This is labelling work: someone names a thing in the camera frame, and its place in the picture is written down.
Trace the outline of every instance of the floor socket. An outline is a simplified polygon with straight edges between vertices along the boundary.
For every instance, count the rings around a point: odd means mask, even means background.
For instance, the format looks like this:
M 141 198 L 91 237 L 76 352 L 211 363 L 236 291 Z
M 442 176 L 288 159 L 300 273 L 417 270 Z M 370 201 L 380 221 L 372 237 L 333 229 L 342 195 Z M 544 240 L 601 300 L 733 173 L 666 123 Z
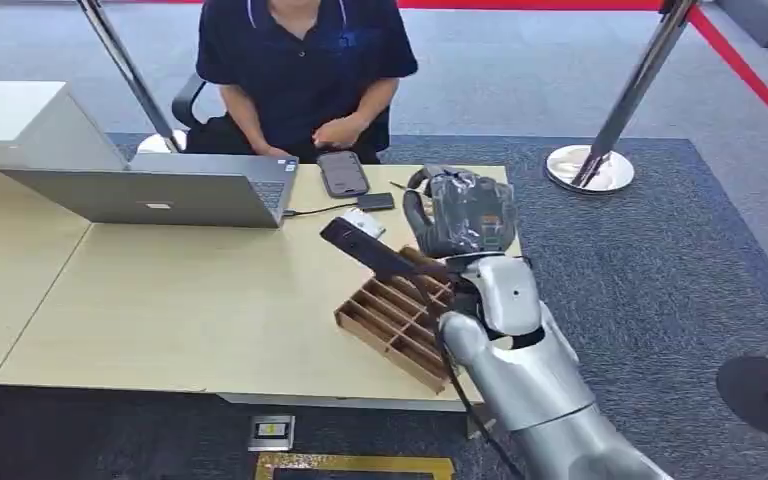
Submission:
M 293 448 L 296 417 L 261 415 L 252 417 L 249 436 L 250 452 L 287 452 Z

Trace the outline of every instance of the black cable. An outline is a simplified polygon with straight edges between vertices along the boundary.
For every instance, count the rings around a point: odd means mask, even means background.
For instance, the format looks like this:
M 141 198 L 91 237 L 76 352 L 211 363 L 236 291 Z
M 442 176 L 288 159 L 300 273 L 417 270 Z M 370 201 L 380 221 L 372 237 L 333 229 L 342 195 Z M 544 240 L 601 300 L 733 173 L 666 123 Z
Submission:
M 297 210 L 284 210 L 284 216 L 285 217 L 299 217 L 302 215 L 313 215 L 314 213 L 322 213 L 327 212 L 329 210 L 337 210 L 338 208 L 346 208 L 346 207 L 354 207 L 357 205 L 357 202 L 355 203 L 344 203 L 342 205 L 332 205 L 330 207 L 320 208 L 317 210 L 309 210 L 306 212 L 299 212 Z
M 452 385 L 455 387 L 455 392 L 457 392 L 458 398 L 460 398 L 461 403 L 463 403 L 467 415 L 469 415 L 473 423 L 475 423 L 475 425 L 478 427 L 478 430 L 481 432 L 481 436 L 484 437 L 484 440 L 489 443 L 493 450 L 496 451 L 496 454 L 499 455 L 499 459 L 502 460 L 502 463 L 504 463 L 505 466 L 508 467 L 508 469 L 511 471 L 511 474 L 513 474 L 514 478 L 525 480 L 525 474 L 523 474 L 522 470 L 520 470 L 519 467 L 514 464 L 510 455 L 508 455 L 508 452 L 505 451 L 505 448 L 502 447 L 499 441 L 490 435 L 490 431 L 488 431 L 487 427 L 484 426 L 484 422 L 481 420 L 481 417 L 478 416 L 478 413 L 476 413 L 475 409 L 472 407 L 472 402 L 469 401 L 469 399 L 466 397 L 466 393 L 464 393 L 463 386 L 458 380 L 458 376 L 455 374 L 455 367 L 452 365 L 452 359 L 449 356 L 449 350 L 446 348 L 446 342 L 443 340 L 443 333 L 440 331 L 440 316 L 444 312 L 441 311 L 431 300 L 431 296 L 428 295 L 428 290 L 426 290 L 425 285 L 422 284 L 422 281 L 418 276 L 407 277 L 407 280 L 411 282 L 417 290 L 419 290 L 419 295 L 422 297 L 422 301 L 428 308 L 428 317 L 431 321 L 431 325 L 434 328 L 434 340 L 437 343 L 437 349 L 440 350 L 440 357 L 443 359 L 443 365 L 446 367 L 446 373 L 449 375 L 449 379 L 452 381 Z

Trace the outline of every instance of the wooden desk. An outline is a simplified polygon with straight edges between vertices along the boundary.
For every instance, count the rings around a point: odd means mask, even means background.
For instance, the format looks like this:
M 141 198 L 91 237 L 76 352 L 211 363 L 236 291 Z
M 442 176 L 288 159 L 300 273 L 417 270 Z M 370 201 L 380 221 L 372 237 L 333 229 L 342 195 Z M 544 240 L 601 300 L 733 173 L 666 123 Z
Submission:
M 88 227 L 0 174 L 0 364 Z
M 373 192 L 400 199 L 388 180 L 405 182 L 417 168 L 366 171 Z M 504 167 L 473 170 L 505 179 Z M 336 203 L 318 167 L 301 166 L 290 208 Z M 334 309 L 371 275 L 319 238 L 339 213 L 291 218 L 276 231 L 93 225 L 0 383 L 460 409 L 451 388 L 435 395 L 335 323 Z M 401 209 L 375 216 L 391 247 L 413 243 Z

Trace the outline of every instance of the laptop logo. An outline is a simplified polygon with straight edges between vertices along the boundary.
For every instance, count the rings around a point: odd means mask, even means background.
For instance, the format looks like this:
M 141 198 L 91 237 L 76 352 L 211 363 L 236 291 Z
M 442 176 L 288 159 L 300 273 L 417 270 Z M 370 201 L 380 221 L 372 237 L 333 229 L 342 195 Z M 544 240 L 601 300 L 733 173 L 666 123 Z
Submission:
M 152 210 L 170 210 L 172 208 L 172 203 L 143 203 L 146 207 L 152 209 Z

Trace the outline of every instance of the laptop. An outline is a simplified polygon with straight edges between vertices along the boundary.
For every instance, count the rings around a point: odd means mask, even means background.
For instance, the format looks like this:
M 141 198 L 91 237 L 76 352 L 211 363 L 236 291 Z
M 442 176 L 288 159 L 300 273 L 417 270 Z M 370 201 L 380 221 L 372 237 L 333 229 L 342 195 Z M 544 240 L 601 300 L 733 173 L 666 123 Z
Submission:
M 278 228 L 295 158 L 142 154 L 127 171 L 0 172 L 97 223 Z

